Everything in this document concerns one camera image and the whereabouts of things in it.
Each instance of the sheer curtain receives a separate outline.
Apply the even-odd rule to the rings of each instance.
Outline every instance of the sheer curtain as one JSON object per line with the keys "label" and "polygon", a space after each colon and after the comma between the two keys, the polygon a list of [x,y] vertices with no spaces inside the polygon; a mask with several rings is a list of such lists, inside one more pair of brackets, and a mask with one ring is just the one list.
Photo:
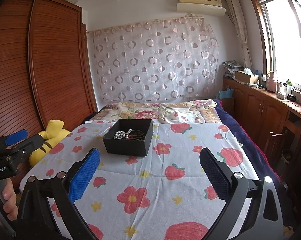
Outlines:
{"label": "sheer curtain", "polygon": [[237,35],[240,40],[242,55],[244,59],[244,67],[252,69],[252,62],[249,55],[248,45],[247,45],[247,30],[244,20],[244,15],[242,8],[238,0],[226,0],[230,9],[231,16],[233,18]]}
{"label": "sheer curtain", "polygon": [[213,96],[218,43],[204,18],[153,20],[92,33],[95,85],[105,103]]}

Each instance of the bed sheet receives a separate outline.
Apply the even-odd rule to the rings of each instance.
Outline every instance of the bed sheet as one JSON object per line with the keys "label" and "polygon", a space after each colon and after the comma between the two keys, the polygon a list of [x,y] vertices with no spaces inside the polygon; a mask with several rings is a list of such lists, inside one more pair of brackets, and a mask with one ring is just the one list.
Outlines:
{"label": "bed sheet", "polygon": [[118,119],[153,119],[156,123],[221,123],[212,99],[183,103],[119,102],[105,106],[90,120],[116,122]]}
{"label": "bed sheet", "polygon": [[[203,147],[217,160],[224,160],[233,172],[258,179],[237,139],[223,124],[154,123],[146,157],[108,154],[102,136],[111,125],[80,125],[20,184],[22,191],[29,176],[46,179],[68,171],[92,147],[97,148],[100,165],[75,205],[99,240],[201,240],[225,204],[200,165]],[[71,238],[54,200],[49,202],[61,233]],[[240,231],[249,204],[247,199],[229,238]]]}

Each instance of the black box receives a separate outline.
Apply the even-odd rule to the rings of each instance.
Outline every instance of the black box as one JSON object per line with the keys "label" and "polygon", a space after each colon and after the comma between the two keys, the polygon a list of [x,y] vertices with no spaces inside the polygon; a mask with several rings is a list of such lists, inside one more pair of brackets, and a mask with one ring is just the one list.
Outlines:
{"label": "black box", "polygon": [[[117,131],[127,132],[140,130],[145,135],[144,140],[118,140],[114,139]],[[146,156],[151,145],[153,137],[153,120],[152,119],[122,119],[118,120],[113,127],[104,135],[103,142],[108,153]]]}

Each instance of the wardrobe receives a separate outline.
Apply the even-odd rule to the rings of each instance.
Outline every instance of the wardrobe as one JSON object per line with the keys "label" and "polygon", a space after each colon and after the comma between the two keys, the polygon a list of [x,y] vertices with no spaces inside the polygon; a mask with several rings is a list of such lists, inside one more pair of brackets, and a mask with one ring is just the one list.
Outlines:
{"label": "wardrobe", "polygon": [[0,136],[21,129],[31,136],[51,119],[71,131],[96,111],[81,14],[65,0],[2,4]]}

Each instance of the silver screw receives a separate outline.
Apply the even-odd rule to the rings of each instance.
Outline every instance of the silver screw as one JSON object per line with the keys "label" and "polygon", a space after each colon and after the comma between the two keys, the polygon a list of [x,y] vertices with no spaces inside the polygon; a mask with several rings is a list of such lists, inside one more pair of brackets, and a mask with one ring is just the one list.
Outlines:
{"label": "silver screw", "polygon": [[272,179],[271,179],[271,177],[269,177],[269,176],[265,176],[264,180],[265,180],[266,182],[268,182],[268,183],[271,183],[271,182],[272,182]]}
{"label": "silver screw", "polygon": [[237,179],[243,178],[243,175],[242,175],[240,172],[235,172],[235,173],[234,173],[234,176],[235,176],[235,178],[237,178]]}
{"label": "silver screw", "polygon": [[28,178],[28,182],[34,182],[35,181],[35,177],[34,176],[30,176],[29,178]]}
{"label": "silver screw", "polygon": [[66,173],[63,172],[63,171],[61,171],[61,172],[57,173],[57,177],[58,177],[59,179],[63,179],[63,178],[66,177]]}

